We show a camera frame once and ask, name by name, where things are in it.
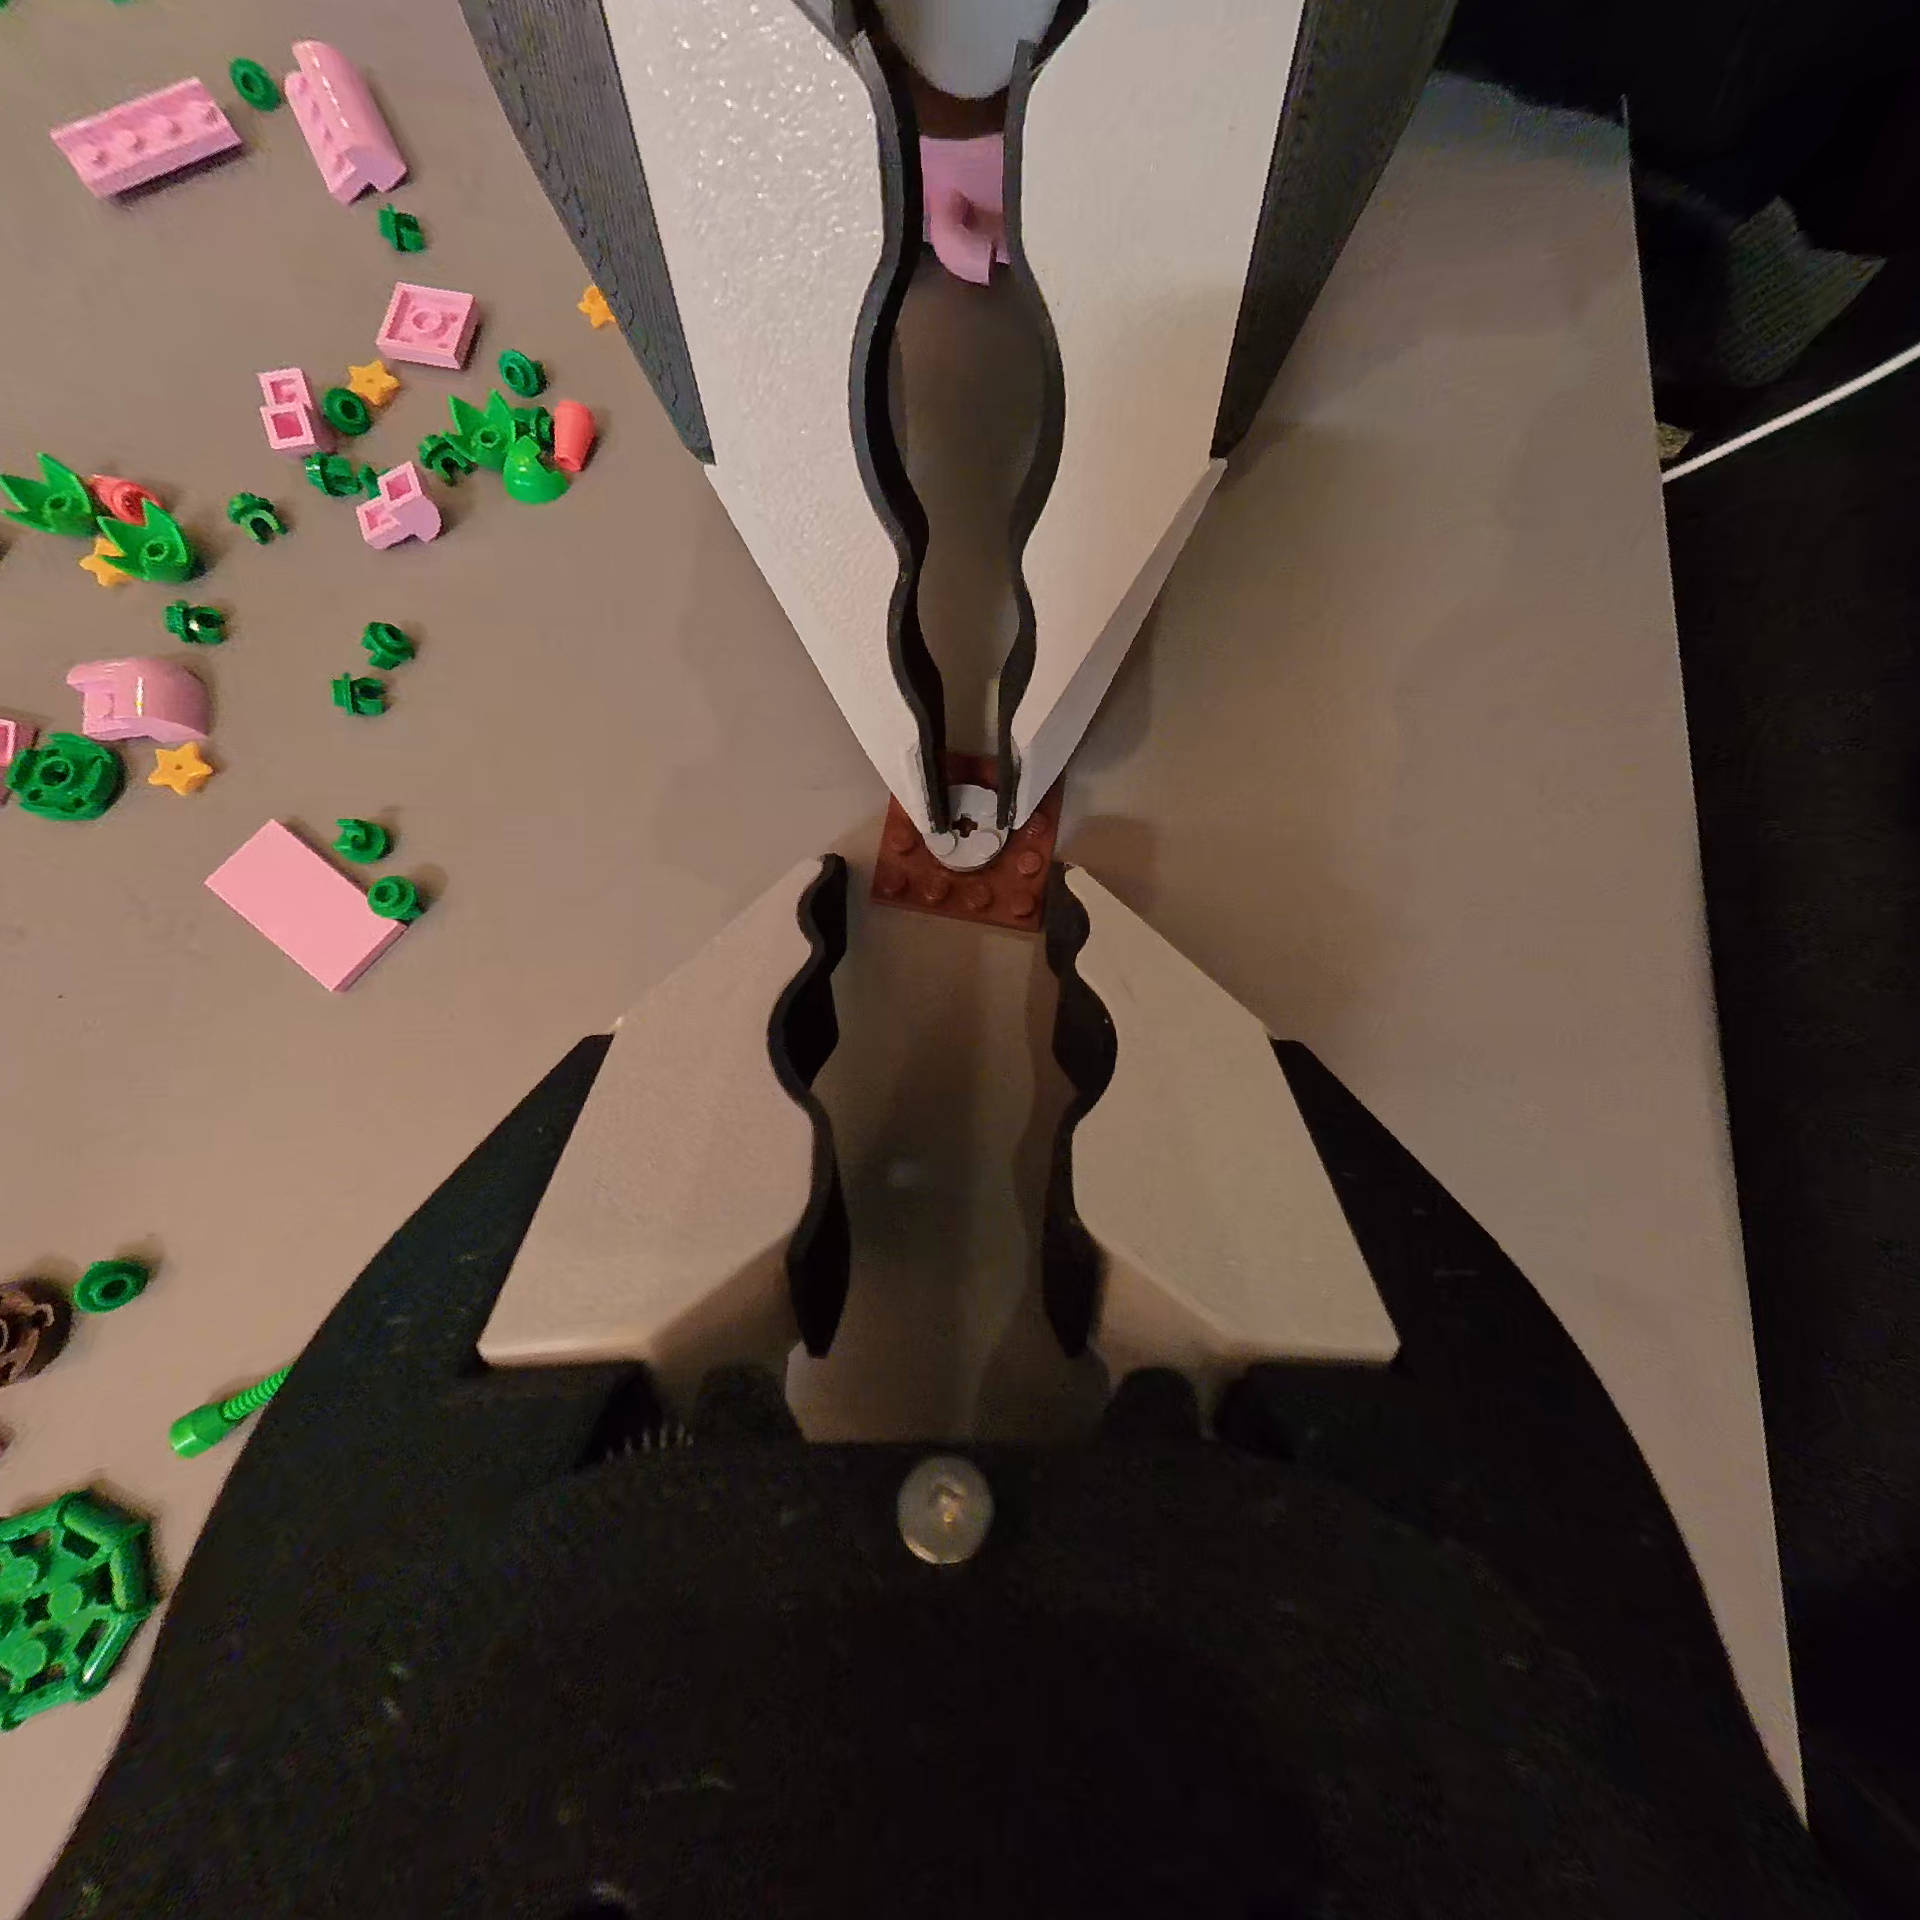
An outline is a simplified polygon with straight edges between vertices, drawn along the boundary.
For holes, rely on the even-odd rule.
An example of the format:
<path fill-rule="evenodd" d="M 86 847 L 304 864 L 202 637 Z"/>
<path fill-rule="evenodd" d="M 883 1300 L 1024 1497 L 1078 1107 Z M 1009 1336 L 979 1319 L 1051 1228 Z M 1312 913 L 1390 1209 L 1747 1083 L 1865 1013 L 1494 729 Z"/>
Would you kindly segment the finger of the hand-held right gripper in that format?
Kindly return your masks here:
<path fill-rule="evenodd" d="M 890 416 L 919 259 L 907 99 L 851 4 L 606 4 L 708 483 L 918 827 L 947 825 L 929 528 Z"/>
<path fill-rule="evenodd" d="M 1202 516 L 1306 6 L 1102 1 L 1019 45 L 1006 113 L 1018 289 L 1042 409 L 1015 502 L 999 815 L 1082 744 Z"/>

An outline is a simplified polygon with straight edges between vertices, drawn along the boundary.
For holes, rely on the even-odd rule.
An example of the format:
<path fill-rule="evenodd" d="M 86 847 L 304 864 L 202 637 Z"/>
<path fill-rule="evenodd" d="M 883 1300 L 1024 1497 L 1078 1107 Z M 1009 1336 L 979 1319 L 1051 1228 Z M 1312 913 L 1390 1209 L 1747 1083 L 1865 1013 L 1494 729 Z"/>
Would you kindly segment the green flexible bar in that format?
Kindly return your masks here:
<path fill-rule="evenodd" d="M 204 1456 L 227 1439 L 230 1433 L 252 1422 L 266 1406 L 270 1406 L 296 1365 L 283 1365 L 263 1377 L 233 1389 L 220 1398 L 194 1406 L 169 1424 L 167 1444 L 179 1459 Z"/>

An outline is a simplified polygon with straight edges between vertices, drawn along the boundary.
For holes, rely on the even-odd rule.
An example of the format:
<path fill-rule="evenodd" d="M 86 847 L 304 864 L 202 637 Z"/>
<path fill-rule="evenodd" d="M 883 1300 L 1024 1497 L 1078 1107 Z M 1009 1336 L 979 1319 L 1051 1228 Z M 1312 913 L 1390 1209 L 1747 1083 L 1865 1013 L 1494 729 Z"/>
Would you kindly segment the pink square brick base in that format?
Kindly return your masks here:
<path fill-rule="evenodd" d="M 1011 261 L 1003 221 L 1003 134 L 919 139 L 923 237 L 959 280 L 991 285 Z"/>

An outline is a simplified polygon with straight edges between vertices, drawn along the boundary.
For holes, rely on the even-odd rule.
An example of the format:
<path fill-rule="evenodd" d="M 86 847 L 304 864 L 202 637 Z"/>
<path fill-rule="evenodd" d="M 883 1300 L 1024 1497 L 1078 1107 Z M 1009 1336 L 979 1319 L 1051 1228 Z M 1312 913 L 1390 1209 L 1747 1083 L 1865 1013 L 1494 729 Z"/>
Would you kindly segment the green octagonal web piece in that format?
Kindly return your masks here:
<path fill-rule="evenodd" d="M 3 1519 L 3 1731 L 106 1689 L 156 1605 L 145 1518 L 74 1489 Z"/>

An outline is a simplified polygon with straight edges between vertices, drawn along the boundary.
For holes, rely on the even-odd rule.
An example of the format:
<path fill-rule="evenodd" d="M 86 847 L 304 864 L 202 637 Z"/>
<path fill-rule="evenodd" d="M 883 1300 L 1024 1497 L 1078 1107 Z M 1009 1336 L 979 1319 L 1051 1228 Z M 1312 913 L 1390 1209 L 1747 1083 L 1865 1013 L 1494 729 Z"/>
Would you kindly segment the small grey piece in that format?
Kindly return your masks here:
<path fill-rule="evenodd" d="M 975 780 L 948 782 L 947 827 L 929 832 L 923 844 L 948 873 L 982 873 L 1006 851 L 996 792 Z"/>

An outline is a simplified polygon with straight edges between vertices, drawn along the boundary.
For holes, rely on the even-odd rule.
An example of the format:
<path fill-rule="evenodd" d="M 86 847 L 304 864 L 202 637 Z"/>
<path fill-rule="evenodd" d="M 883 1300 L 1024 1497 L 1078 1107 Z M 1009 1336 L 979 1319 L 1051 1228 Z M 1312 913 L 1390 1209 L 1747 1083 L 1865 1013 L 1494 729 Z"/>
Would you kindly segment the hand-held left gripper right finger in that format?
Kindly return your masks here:
<path fill-rule="evenodd" d="M 1250 1371 L 1401 1356 L 1267 1023 L 1083 865 L 1048 881 L 1042 1304 L 1106 1413 L 1132 1384 L 1211 1425 Z"/>

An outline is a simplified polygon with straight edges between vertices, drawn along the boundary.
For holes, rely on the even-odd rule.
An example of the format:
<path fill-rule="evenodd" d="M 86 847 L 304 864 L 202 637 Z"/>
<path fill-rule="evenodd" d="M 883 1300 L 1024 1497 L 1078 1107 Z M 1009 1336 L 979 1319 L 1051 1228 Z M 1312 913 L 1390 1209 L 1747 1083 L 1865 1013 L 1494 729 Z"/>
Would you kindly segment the dark brown round plate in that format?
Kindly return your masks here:
<path fill-rule="evenodd" d="M 3 1387 L 49 1369 L 68 1339 L 74 1307 L 63 1285 L 41 1278 L 3 1285 Z"/>

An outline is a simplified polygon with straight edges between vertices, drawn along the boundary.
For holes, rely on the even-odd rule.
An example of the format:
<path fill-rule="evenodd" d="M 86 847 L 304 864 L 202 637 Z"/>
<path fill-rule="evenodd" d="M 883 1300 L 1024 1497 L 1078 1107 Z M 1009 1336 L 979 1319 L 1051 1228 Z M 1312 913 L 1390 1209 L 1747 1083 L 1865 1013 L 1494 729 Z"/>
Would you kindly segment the pink flat rectangular tile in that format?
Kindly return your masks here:
<path fill-rule="evenodd" d="M 372 910 L 291 825 L 267 820 L 204 887 L 327 992 L 348 992 L 409 931 Z"/>

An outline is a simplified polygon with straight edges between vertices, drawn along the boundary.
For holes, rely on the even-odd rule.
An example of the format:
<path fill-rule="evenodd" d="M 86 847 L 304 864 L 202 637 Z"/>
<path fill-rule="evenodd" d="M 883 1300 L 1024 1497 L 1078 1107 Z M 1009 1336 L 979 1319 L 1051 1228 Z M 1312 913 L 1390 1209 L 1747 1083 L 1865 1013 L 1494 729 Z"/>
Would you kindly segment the pink half cylinder brick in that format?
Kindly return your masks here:
<path fill-rule="evenodd" d="M 320 38 L 297 38 L 292 57 L 282 88 L 327 195 L 350 205 L 391 192 L 409 169 L 363 73 Z"/>

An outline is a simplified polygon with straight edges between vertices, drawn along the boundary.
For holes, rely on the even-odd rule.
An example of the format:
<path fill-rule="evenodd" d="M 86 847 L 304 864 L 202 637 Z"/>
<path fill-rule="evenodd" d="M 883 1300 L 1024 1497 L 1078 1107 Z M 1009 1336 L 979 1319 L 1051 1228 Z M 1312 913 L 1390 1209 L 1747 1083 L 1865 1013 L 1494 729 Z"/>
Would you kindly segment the brown square studded plate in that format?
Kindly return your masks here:
<path fill-rule="evenodd" d="M 971 751 L 945 755 L 947 784 L 975 780 L 996 796 L 996 759 Z M 1042 926 L 1042 903 L 1060 829 L 1065 782 L 1056 782 L 1033 814 L 1009 827 L 1006 851 L 983 870 L 947 870 L 926 851 L 926 833 L 890 800 L 872 875 L 879 904 L 918 910 L 938 918 L 983 927 L 1033 933 Z"/>

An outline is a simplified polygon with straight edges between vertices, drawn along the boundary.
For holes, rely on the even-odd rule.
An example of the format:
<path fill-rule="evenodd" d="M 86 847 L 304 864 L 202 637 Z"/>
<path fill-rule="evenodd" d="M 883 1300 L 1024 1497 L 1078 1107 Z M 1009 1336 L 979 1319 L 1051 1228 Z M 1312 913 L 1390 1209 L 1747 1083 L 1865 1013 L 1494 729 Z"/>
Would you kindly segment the pink square jumper plate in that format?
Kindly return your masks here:
<path fill-rule="evenodd" d="M 400 278 L 376 332 L 384 361 L 464 369 L 480 325 L 473 295 Z"/>

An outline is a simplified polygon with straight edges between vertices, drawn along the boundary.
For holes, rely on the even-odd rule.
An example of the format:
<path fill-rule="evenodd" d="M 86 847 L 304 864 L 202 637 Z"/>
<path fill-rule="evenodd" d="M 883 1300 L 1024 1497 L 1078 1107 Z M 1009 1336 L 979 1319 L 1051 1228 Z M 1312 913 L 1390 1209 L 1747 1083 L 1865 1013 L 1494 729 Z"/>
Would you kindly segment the green round studded plate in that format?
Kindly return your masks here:
<path fill-rule="evenodd" d="M 119 803 L 129 768 L 110 743 L 56 731 L 11 759 L 7 791 L 30 815 L 88 825 Z"/>

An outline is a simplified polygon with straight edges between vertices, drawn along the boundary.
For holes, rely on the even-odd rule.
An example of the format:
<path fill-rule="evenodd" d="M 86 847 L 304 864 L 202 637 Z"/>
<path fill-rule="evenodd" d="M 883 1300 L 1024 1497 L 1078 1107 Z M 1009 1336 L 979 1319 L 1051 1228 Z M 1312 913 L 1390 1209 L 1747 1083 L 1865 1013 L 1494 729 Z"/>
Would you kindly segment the pink curved brick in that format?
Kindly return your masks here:
<path fill-rule="evenodd" d="M 80 733 L 99 743 L 206 743 L 211 696 L 199 675 L 169 656 L 76 662 L 64 683 L 80 696 Z"/>

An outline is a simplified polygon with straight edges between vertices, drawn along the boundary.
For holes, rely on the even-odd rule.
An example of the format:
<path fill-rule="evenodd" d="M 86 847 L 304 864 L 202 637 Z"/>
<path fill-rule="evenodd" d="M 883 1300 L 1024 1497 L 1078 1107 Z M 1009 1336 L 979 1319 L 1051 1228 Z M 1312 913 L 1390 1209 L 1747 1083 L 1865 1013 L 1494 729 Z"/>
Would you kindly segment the green spiky leaf element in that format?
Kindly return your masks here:
<path fill-rule="evenodd" d="M 90 483 L 50 453 L 36 461 L 36 475 L 3 470 L 4 518 L 50 536 L 95 539 L 102 510 Z"/>

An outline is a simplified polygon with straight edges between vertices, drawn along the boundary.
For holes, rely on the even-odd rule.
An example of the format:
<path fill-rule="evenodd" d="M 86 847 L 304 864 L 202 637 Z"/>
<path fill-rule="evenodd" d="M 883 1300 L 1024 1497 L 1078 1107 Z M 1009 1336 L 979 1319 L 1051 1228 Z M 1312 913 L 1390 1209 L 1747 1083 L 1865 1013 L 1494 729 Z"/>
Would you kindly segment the cluster of green leaf pieces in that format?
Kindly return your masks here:
<path fill-rule="evenodd" d="M 497 470 L 504 488 L 521 502 L 538 505 L 566 495 L 571 477 L 551 460 L 551 409 L 542 405 L 511 405 L 500 393 L 487 406 L 473 412 L 463 400 L 449 405 L 450 429 L 419 443 L 416 464 L 447 480 L 460 480 L 468 470 Z M 313 488 L 350 497 L 358 505 L 372 493 L 376 475 L 384 473 L 354 456 L 335 449 L 304 454 L 304 473 Z M 257 543 L 272 543 L 287 533 L 274 505 L 258 493 L 233 493 L 227 507 L 230 523 Z M 143 583 L 183 585 L 198 579 L 199 560 L 185 533 L 167 510 L 148 510 L 143 525 L 131 525 L 106 515 L 99 516 L 99 535 L 112 542 L 119 566 Z M 167 631 L 183 643 L 224 640 L 224 617 L 217 607 L 175 601 L 166 609 Z M 372 675 L 345 675 L 330 683 L 330 699 L 344 713 L 380 715 L 390 707 L 390 685 L 380 675 L 416 659 L 414 637 L 390 619 L 370 619 L 361 633 L 361 646 Z M 393 851 L 391 832 L 372 820 L 344 817 L 335 837 L 335 852 L 350 864 L 377 864 Z M 426 912 L 426 895 L 414 880 L 391 875 L 372 881 L 372 910 L 393 921 L 412 926 Z"/>

